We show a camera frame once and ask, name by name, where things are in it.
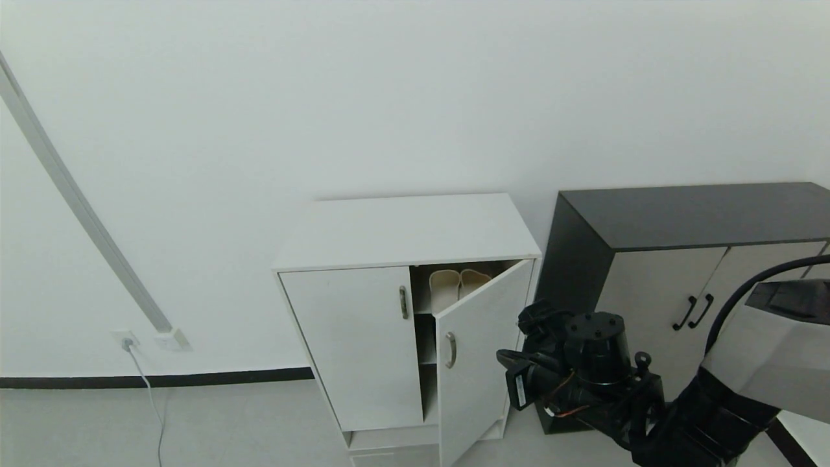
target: cabinet top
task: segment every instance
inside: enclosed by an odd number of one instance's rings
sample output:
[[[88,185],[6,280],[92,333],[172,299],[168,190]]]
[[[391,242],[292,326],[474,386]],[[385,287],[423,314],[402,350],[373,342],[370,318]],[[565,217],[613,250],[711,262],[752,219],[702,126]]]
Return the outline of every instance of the cabinet top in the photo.
[[[830,191],[812,183],[591,189],[560,196],[618,250],[830,238]]]
[[[277,272],[537,258],[508,194],[318,201],[277,254]]]

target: cabinet door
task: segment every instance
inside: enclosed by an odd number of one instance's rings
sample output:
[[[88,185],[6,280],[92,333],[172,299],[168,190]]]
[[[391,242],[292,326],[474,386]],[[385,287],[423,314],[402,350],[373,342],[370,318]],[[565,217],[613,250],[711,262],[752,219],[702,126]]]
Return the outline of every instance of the cabinet door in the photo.
[[[794,259],[815,256],[823,246],[824,242],[811,242],[729,248],[715,270],[715,274],[706,284],[702,297],[689,318],[689,321],[697,323],[697,326],[692,329],[687,324],[686,329],[677,333],[674,345],[667,348],[665,354],[655,359],[659,361],[665,358],[671,364],[670,371],[661,373],[666,400],[670,401],[677,397],[697,373],[697,367],[703,360],[706,350],[706,338],[712,322],[736,288],[767,268]],[[804,268],[794,269],[774,276],[770,280],[798,279],[803,274]],[[709,310],[706,311],[705,316],[701,317],[707,306]]]
[[[280,273],[343,431],[423,424],[409,268]]]
[[[496,361],[496,351],[515,348],[516,317],[525,307],[533,265],[531,259],[518,262],[435,316],[438,451],[444,467],[504,413],[505,369]]]
[[[676,361],[667,353],[676,339],[692,331],[686,325],[675,330],[690,311],[690,297],[699,298],[726,248],[618,253],[596,311],[617,313],[625,319],[625,332],[632,361],[638,351],[652,356],[650,370],[662,376],[666,400],[674,399],[686,386],[675,382]]]

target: white power cord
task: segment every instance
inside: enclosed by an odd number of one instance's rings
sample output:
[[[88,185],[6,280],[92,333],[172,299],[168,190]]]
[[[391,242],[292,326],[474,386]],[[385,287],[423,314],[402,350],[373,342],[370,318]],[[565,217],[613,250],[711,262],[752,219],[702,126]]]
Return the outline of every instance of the white power cord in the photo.
[[[161,426],[161,431],[159,432],[159,447],[156,449],[156,455],[159,458],[159,467],[163,467],[161,464],[161,440],[164,438],[164,420],[162,420],[161,415],[159,415],[159,409],[155,406],[155,401],[153,401],[153,391],[150,387],[150,382],[147,381],[147,376],[144,375],[144,372],[141,371],[141,366],[139,365],[139,361],[135,359],[135,355],[133,354],[134,342],[130,338],[125,338],[121,341],[121,348],[124,349],[129,356],[132,357],[133,363],[135,364],[135,369],[139,371],[141,375],[141,379],[144,380],[144,384],[147,385],[147,393],[150,395],[150,405],[153,406],[153,412],[156,414],[156,418],[159,419],[159,425]]]

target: metal handle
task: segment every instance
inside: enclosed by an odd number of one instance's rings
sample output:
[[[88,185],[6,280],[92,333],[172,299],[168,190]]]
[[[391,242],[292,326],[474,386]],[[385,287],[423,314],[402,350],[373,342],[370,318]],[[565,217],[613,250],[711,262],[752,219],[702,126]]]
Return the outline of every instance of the metal handle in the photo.
[[[686,315],[683,317],[683,321],[681,321],[680,324],[677,324],[677,323],[672,324],[671,329],[674,329],[675,331],[680,331],[681,328],[683,328],[683,325],[686,324],[686,320],[689,319],[689,315],[691,315],[691,311],[695,309],[695,305],[697,304],[697,298],[694,298],[690,295],[689,296],[689,303],[691,303],[691,306],[689,306],[689,311],[686,312]]]
[[[689,323],[689,327],[692,328],[692,329],[696,328],[698,324],[701,324],[701,321],[703,321],[703,317],[706,316],[706,312],[709,311],[709,307],[711,307],[712,303],[715,301],[715,297],[711,293],[707,293],[704,298],[706,299],[706,301],[708,303],[706,304],[706,308],[703,309],[703,313],[701,313],[701,317],[697,318],[697,321]]]
[[[402,285],[398,291],[401,295],[401,316],[403,316],[403,319],[409,319],[409,310],[407,310],[407,288]]]
[[[456,335],[448,332],[445,337],[450,342],[450,361],[445,365],[447,365],[447,368],[452,368],[456,364]]]

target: power outlet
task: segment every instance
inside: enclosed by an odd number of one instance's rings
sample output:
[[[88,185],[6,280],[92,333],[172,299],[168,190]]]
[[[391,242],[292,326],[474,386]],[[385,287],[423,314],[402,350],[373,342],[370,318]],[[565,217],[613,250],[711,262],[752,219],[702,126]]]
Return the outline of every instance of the power outlet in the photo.
[[[188,340],[178,328],[173,329],[171,332],[156,334],[154,339],[156,343],[159,344],[159,347],[166,351],[191,350]]]
[[[121,342],[123,342],[124,339],[132,339],[133,345],[136,347],[141,343],[135,334],[133,334],[133,332],[129,329],[110,331],[110,335],[115,340],[115,343],[118,344],[118,347],[121,347]]]

